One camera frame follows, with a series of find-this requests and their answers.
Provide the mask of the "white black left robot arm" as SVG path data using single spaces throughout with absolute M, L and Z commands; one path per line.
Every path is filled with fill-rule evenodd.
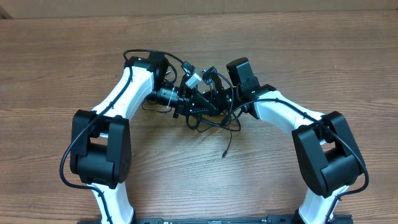
M 201 77 L 181 61 L 185 76 L 180 86 L 165 76 L 176 68 L 171 53 L 148 50 L 148 57 L 126 57 L 123 75 L 111 93 L 92 110 L 78 110 L 72 119 L 71 143 L 60 161 L 62 182 L 90 190 L 98 203 L 98 223 L 133 223 L 134 209 L 125 180 L 131 167 L 130 121 L 148 99 L 186 118 L 218 115 L 211 93 L 199 93 Z

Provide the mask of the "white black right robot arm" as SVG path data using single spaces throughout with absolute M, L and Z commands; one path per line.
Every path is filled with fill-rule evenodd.
M 273 124 L 292 137 L 298 166 L 308 190 L 293 215 L 276 217 L 277 223 L 352 223 L 349 215 L 335 215 L 345 195 L 362 192 L 369 173 L 346 118 L 308 110 L 288 100 L 271 85 L 261 85 L 246 57 L 226 66 L 229 88 L 213 67 L 203 71 L 203 80 L 212 90 L 205 98 L 215 111 L 234 119 L 235 111 L 249 113 Z

